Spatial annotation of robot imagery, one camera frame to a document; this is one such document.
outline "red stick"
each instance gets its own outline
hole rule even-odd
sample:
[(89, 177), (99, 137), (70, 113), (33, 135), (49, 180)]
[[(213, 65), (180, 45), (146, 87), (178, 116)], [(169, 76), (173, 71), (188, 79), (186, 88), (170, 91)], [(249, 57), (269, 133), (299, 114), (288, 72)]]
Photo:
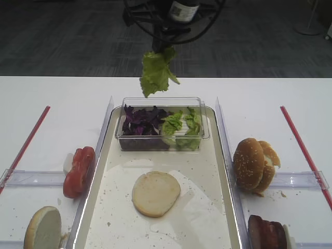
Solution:
[(14, 162), (12, 162), (8, 172), (7, 172), (7, 175), (4, 179), (4, 182), (3, 182), (3, 186), (0, 187), (0, 194), (2, 193), (2, 191), (4, 190), (5, 188), (5, 184), (6, 182), (8, 181), (8, 179), (10, 178), (10, 176), (12, 175), (14, 169), (16, 168), (16, 166), (18, 165), (19, 161), (21, 160), (26, 148), (28, 147), (29, 143), (31, 142), (32, 138), (34, 137), (34, 135), (36, 134), (37, 130), (39, 129), (40, 125), (42, 124), (42, 122), (44, 121), (48, 111), (50, 110), (50, 106), (46, 106), (43, 113), (41, 114), (40, 118), (38, 119), (37, 123), (35, 124), (35, 127), (32, 129), (30, 135), (27, 137), (27, 139), (25, 140), (22, 148), (20, 149), (19, 153), (17, 154)]
[[(300, 148), (302, 150), (302, 153), (304, 154), (304, 156), (305, 156), (305, 158), (306, 158), (306, 160), (307, 160), (307, 162), (308, 162), (311, 170), (313, 172), (317, 172), (318, 169), (317, 169), (315, 163), (313, 162), (313, 160), (312, 160), (309, 152), (307, 151), (307, 148), (305, 147), (305, 144), (303, 143), (303, 141), (302, 141), (302, 139), (300, 137), (300, 134), (297, 132), (297, 130), (295, 128), (295, 125), (292, 122), (291, 117), (289, 116), (289, 114), (288, 114), (288, 112), (286, 110), (286, 107), (285, 106), (280, 106), (280, 109), (281, 109), (282, 113), (284, 114), (284, 116), (286, 118), (286, 121), (287, 121), (290, 129), (292, 130), (292, 132), (293, 132), (293, 134), (294, 134), (294, 136), (295, 136), (295, 138), (297, 140), (297, 143), (299, 144), (299, 146), (300, 146)], [(317, 177), (318, 182), (321, 183), (322, 182), (321, 177), (318, 174), (316, 174), (316, 177)], [(329, 193), (329, 191), (327, 189), (322, 189), (322, 192), (323, 192), (323, 195), (324, 195), (324, 197), (325, 197), (328, 205), (330, 206), (330, 208), (332, 210), (332, 197), (331, 197), (331, 194)]]

